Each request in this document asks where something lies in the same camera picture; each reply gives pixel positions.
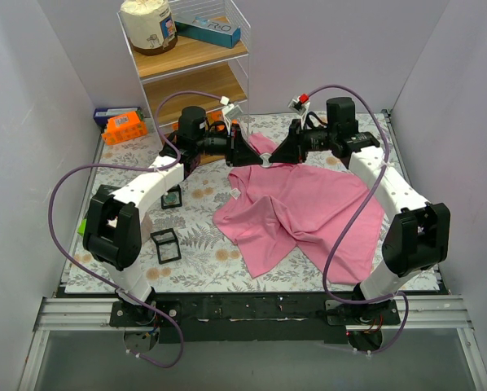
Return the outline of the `pink t-shirt garment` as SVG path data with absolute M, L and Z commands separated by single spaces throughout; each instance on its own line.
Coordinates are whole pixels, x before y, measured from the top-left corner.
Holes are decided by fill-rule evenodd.
M 333 283 L 356 284 L 371 273 L 384 211 L 371 199 L 340 243 L 339 234 L 369 190 L 353 174 L 307 164 L 250 165 L 228 175 L 232 196 L 213 215 L 238 246 L 253 278 L 273 270 L 294 248 Z

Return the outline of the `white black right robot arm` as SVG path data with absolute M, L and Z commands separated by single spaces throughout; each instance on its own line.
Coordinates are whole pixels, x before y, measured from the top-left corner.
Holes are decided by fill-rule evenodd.
M 432 204 L 416 192 L 389 164 L 389 145 L 383 133 L 361 132 L 355 104 L 349 97 L 327 101 L 327 122 L 306 129 L 309 98 L 292 99 L 291 110 L 298 114 L 287 137 L 264 165 L 297 164 L 309 152 L 330 151 L 368 187 L 367 199 L 375 199 L 390 221 L 382 246 L 383 261 L 354 289 L 352 316 L 360 323 L 373 322 L 381 313 L 380 302 L 392 299 L 410 279 L 444 261 L 448 252 L 450 210 Z

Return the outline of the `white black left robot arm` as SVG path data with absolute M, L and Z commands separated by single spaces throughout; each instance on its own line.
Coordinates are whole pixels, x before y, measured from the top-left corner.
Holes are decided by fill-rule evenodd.
M 202 155 L 224 156 L 229 166 L 260 165 L 263 160 L 241 133 L 236 118 L 239 106 L 222 108 L 223 130 L 207 122 L 204 109 L 182 110 L 175 141 L 168 141 L 148 172 L 106 193 L 97 192 L 90 201 L 83 236 L 84 248 L 103 263 L 118 296 L 128 301 L 128 315 L 138 325 L 150 324 L 156 306 L 147 298 L 151 286 L 138 260 L 145 242 L 143 220 L 149 208 L 172 187 L 185 180 L 199 165 Z

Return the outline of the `orange packet on shelf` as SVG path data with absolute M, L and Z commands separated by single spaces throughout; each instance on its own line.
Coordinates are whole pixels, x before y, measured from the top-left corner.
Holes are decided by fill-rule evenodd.
M 207 116 L 208 116 L 208 121 L 210 123 L 218 122 L 218 121 L 226 122 L 226 117 L 223 115 L 221 110 L 208 112 Z

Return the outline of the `black display case far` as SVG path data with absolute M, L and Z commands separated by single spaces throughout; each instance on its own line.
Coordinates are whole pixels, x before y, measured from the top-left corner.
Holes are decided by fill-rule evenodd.
M 182 189 L 179 185 L 171 187 L 160 198 L 160 205 L 163 210 L 182 207 Z

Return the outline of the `black display case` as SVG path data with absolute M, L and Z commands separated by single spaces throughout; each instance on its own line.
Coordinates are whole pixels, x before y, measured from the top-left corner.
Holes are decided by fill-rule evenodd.
M 182 207 L 182 189 L 179 185 L 171 187 L 160 198 L 160 205 L 163 210 Z
M 150 238 L 156 246 L 157 260 L 160 265 L 182 259 L 178 236 L 173 228 L 152 232 Z

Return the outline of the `orange box beside shelf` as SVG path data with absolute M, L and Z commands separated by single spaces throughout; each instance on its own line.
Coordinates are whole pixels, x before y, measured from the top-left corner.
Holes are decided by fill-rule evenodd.
M 102 139 L 106 145 L 116 145 L 147 135 L 147 126 L 137 111 L 126 112 L 108 119 Z

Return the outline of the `dark blue flat box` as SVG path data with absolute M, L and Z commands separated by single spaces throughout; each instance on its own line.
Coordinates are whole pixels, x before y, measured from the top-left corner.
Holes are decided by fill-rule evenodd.
M 119 116 L 128 112 L 137 112 L 143 114 L 143 110 L 140 107 L 129 108 L 96 108 L 94 110 L 93 119 L 99 126 L 105 126 L 110 118 Z

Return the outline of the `pink toilet paper roll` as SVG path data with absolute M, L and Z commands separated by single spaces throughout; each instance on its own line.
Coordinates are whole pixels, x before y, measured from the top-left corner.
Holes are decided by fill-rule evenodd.
M 141 221 L 141 243 L 145 244 L 151 236 L 153 230 L 153 222 L 148 213 L 145 213 Z

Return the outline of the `black display case near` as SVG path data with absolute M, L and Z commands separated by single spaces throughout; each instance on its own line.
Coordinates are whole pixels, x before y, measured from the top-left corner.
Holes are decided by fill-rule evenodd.
M 173 228 L 152 232 L 150 238 L 156 246 L 157 260 L 160 265 L 182 259 L 178 236 Z

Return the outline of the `teal rectangular box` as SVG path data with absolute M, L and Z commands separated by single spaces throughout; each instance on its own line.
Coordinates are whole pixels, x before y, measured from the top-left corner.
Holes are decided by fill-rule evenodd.
M 176 15 L 174 22 L 179 36 L 232 49 L 240 41 L 239 26 L 191 15 Z

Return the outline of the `floral patterned table mat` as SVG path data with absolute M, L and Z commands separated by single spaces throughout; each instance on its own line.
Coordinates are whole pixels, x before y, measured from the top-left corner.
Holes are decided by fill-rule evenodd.
M 253 134 L 264 134 L 275 143 L 287 135 L 292 114 L 256 115 L 249 122 Z M 148 166 L 156 158 L 157 140 L 149 134 L 114 146 L 102 145 L 102 164 Z M 307 165 L 321 168 L 323 174 L 352 174 L 331 152 L 311 152 Z M 180 186 L 183 206 L 162 210 L 160 200 L 149 212 L 153 231 L 173 228 L 177 234 L 182 259 L 160 265 L 152 240 L 141 251 L 144 276 L 157 292 L 320 292 L 322 276 L 318 268 L 299 249 L 294 248 L 274 269 L 253 279 L 239 248 L 231 243 L 213 223 L 213 214 L 231 196 L 228 174 L 231 168 L 223 160 L 202 165 Z M 122 186 L 137 173 L 98 169 L 90 196 L 99 185 Z M 438 266 L 424 271 L 406 283 L 407 292 L 440 291 Z M 107 294 L 111 287 L 71 266 L 65 276 L 67 294 Z

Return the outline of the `wrapped toilet paper roll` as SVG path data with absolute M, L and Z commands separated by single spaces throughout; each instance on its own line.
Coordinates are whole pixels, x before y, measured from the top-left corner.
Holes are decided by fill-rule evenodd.
M 178 36 L 167 0 L 123 1 L 119 15 L 136 52 L 153 56 L 175 47 Z

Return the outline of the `green small box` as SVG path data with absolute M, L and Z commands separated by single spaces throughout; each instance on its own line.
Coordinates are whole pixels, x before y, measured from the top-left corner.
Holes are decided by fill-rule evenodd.
M 86 219 L 84 218 L 81 220 L 81 223 L 77 228 L 77 233 L 79 234 L 79 236 L 83 236 L 85 234 L 85 230 L 86 230 Z

